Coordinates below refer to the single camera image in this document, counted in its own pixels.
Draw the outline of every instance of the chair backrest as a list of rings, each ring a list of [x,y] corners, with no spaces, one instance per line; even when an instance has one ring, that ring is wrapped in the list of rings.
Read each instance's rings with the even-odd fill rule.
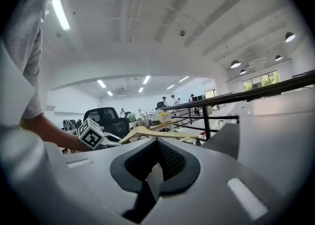
[[[158,103],[157,103],[157,107],[163,107],[164,106],[164,102],[163,101],[159,101]]]
[[[111,133],[120,138],[124,138],[130,131],[129,120],[127,118],[115,118],[103,125],[104,132]]]
[[[120,138],[124,138],[129,133],[128,119],[119,118],[114,108],[91,109],[85,113],[83,121],[88,117],[104,127],[104,132],[109,132]]]
[[[159,102],[157,103],[156,110],[157,110],[157,109],[164,108],[164,107],[166,107],[166,106],[164,105],[164,101],[159,101]]]
[[[97,122],[100,126],[103,126],[106,122],[111,121],[112,119],[119,118],[114,108],[97,108],[88,110],[84,115],[83,121],[85,121],[88,117]]]

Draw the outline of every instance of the person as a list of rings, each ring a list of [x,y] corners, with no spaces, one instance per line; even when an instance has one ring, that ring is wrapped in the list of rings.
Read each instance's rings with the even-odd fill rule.
[[[166,97],[165,97],[165,96],[162,97],[162,102],[164,102],[164,106],[168,106],[168,104],[167,104],[167,102],[166,102]]]
[[[193,98],[194,98],[194,95],[191,94],[191,95],[190,95],[190,98],[189,98],[189,102],[193,102]]]
[[[125,112],[124,112],[123,108],[122,108],[122,110],[120,112],[120,118],[125,118]]]
[[[171,97],[172,97],[172,101],[171,101],[172,105],[178,104],[178,100],[175,99],[175,96],[172,95]]]
[[[23,113],[23,126],[35,132],[43,141],[76,151],[88,151],[90,148],[77,136],[52,124],[42,114],[40,107],[38,77],[43,32],[39,25],[41,19],[45,19],[46,5],[50,1],[19,0],[2,34],[10,58],[36,91]]]

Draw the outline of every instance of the metal handrail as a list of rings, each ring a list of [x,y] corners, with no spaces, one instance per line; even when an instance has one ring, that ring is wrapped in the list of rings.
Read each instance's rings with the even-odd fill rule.
[[[212,106],[216,104],[230,103],[243,100],[254,100],[264,96],[275,96],[282,92],[295,90],[310,84],[315,83],[315,70],[296,78],[292,78],[286,81],[268,85],[266,87],[261,87],[241,93],[235,93],[228,96],[215,97],[204,99],[200,101],[193,101],[184,104],[179,104],[171,107],[163,108],[163,110],[172,109],[184,109],[184,108],[194,108],[203,106]]]
[[[184,127],[189,129],[198,129],[203,130],[206,132],[206,139],[208,140],[210,138],[210,132],[218,132],[218,130],[211,130],[209,126],[209,119],[236,119],[239,120],[238,116],[218,116],[218,117],[209,117],[208,115],[208,109],[207,106],[213,106],[213,105],[219,105],[224,103],[231,103],[236,101],[250,101],[257,98],[261,98],[264,96],[275,96],[282,92],[291,91],[295,89],[299,89],[311,84],[315,84],[315,70],[312,70],[310,72],[307,72],[306,74],[302,76],[298,76],[286,81],[282,81],[276,84],[272,84],[266,87],[253,89],[246,92],[236,93],[236,94],[229,94],[227,96],[220,96],[215,98],[209,98],[204,99],[200,101],[193,101],[189,103],[184,103],[172,107],[166,107],[163,108],[166,110],[173,110],[173,109],[190,109],[190,108],[199,108],[202,107],[202,113],[203,117],[195,117],[195,116],[186,116],[183,117],[184,119],[190,119],[190,122],[192,119],[204,119],[205,128],[196,128],[191,126],[185,126],[185,125],[178,125],[174,124],[177,127]]]

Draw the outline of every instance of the pendant light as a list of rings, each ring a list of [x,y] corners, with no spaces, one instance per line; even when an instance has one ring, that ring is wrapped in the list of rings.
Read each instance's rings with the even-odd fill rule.
[[[293,34],[292,32],[287,32],[285,34],[285,42],[286,43],[292,41],[294,38],[295,38],[295,34]]]
[[[282,59],[282,56],[281,55],[277,55],[276,56],[276,61],[279,61],[279,60],[281,60]]]
[[[236,67],[238,67],[240,65],[241,65],[241,63],[239,61],[232,61],[231,68],[236,68]]]

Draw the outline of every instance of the white ceiling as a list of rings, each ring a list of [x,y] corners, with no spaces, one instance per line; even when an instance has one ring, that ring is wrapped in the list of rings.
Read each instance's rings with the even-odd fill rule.
[[[97,81],[82,83],[73,87],[100,98],[110,97],[107,91],[112,92],[113,97],[154,95],[172,92],[191,81],[189,77],[179,83],[183,78],[181,76],[155,76],[151,77],[146,84],[143,84],[145,76],[130,77],[102,80],[106,88],[102,88]]]
[[[156,47],[154,53],[164,48],[186,51],[195,65],[202,67],[202,61],[212,61],[232,79],[252,61],[266,58],[260,68],[277,64],[276,54],[283,55],[281,62],[286,61],[293,47],[284,43],[285,33],[292,31],[299,39],[304,31],[287,0],[62,0],[62,4],[71,29],[61,29],[51,4],[42,25],[43,56],[62,64],[92,62],[96,58],[92,52],[97,49],[130,44],[140,51],[143,46]],[[186,36],[179,36],[181,30]],[[120,61],[120,67],[126,65],[120,55],[112,54],[111,58]],[[156,54],[146,55],[146,65],[150,65],[150,58]],[[242,66],[231,71],[233,60]],[[175,64],[183,72],[191,69],[184,61],[176,60]]]

